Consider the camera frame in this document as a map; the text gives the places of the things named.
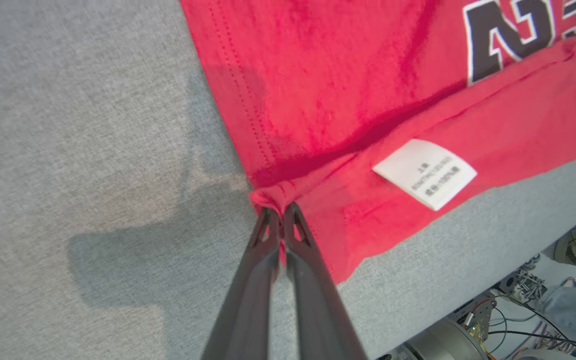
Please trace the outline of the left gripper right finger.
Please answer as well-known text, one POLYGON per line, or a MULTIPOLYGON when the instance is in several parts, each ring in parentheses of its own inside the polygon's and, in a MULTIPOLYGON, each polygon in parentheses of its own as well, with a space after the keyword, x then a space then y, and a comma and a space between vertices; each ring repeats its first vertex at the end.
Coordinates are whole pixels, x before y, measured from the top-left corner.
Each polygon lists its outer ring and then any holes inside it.
POLYGON ((294 285, 301 360, 366 360, 367 355, 306 217, 293 202, 283 215, 286 271, 294 285))

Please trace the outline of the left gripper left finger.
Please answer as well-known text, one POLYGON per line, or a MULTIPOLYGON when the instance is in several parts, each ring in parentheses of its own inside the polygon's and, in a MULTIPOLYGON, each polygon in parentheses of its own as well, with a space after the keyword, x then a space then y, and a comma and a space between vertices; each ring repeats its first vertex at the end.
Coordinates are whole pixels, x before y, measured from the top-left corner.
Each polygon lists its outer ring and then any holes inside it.
POLYGON ((263 208, 202 353, 203 360, 267 360, 279 271, 279 215, 263 208))

